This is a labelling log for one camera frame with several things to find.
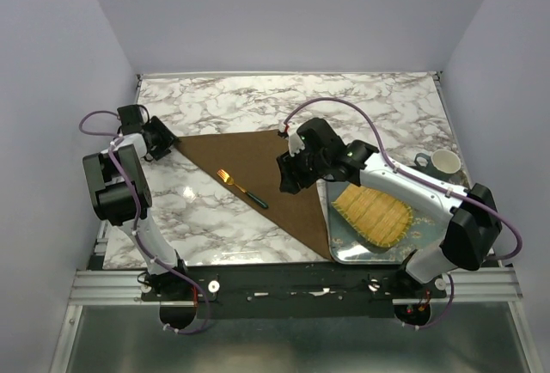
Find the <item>brown cloth napkin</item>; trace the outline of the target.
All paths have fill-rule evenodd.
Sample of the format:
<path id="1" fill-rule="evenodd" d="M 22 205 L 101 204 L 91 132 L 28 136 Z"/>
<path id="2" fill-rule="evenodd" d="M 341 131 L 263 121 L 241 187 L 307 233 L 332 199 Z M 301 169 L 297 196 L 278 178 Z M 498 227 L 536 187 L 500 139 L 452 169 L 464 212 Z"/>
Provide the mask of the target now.
<path id="1" fill-rule="evenodd" d="M 180 137 L 175 148 L 238 199 L 276 224 L 320 257 L 330 260 L 328 231 L 316 186 L 296 195 L 279 191 L 276 158 L 287 151 L 287 142 L 276 130 Z M 269 205 L 262 209 L 234 186 L 218 177 L 224 169 L 235 182 Z"/>

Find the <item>gold fork teal handle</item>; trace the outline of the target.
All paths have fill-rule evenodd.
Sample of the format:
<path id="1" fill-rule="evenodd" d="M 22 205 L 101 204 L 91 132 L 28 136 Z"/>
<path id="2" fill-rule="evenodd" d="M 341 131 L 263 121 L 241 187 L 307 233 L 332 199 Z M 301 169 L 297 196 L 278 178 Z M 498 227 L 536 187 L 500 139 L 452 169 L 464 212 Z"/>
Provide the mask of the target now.
<path id="1" fill-rule="evenodd" d="M 247 197 L 249 197 L 256 205 L 258 205 L 262 209 L 268 209 L 269 205 L 267 202 L 265 202 L 263 199 L 259 198 L 254 193 L 251 193 L 243 186 L 237 184 L 234 180 L 234 178 L 224 169 L 219 169 L 217 171 L 218 177 L 225 183 L 227 186 L 235 187 L 237 188 L 241 193 L 245 194 Z"/>

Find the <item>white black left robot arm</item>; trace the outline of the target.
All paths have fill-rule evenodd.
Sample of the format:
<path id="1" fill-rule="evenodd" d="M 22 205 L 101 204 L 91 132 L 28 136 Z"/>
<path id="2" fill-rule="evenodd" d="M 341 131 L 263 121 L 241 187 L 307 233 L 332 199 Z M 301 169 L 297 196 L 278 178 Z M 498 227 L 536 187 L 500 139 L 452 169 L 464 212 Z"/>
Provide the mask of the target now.
<path id="1" fill-rule="evenodd" d="M 96 216 L 122 231 L 145 261 L 137 278 L 143 292 L 173 300 L 192 289 L 185 261 L 162 236 L 151 212 L 152 195 L 141 162 L 163 159 L 179 139 L 143 105 L 119 107 L 120 122 L 101 152 L 85 156 L 82 165 Z"/>

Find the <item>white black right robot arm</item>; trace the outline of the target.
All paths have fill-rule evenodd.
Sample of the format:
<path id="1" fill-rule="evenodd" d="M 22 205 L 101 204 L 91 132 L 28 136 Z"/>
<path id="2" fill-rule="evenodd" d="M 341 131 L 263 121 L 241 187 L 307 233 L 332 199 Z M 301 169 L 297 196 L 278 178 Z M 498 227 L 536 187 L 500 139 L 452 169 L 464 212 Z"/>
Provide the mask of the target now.
<path id="1" fill-rule="evenodd" d="M 285 130 L 278 134 L 288 141 L 287 151 L 277 158 L 281 192 L 297 194 L 330 178 L 386 193 L 444 225 L 442 239 L 413 251 L 400 265 L 394 283 L 401 295 L 415 297 L 435 277 L 455 269 L 477 271 L 487 260 L 502 230 L 488 187 L 439 181 L 399 166 L 364 141 L 345 144 L 324 119 L 310 119 L 290 135 Z"/>

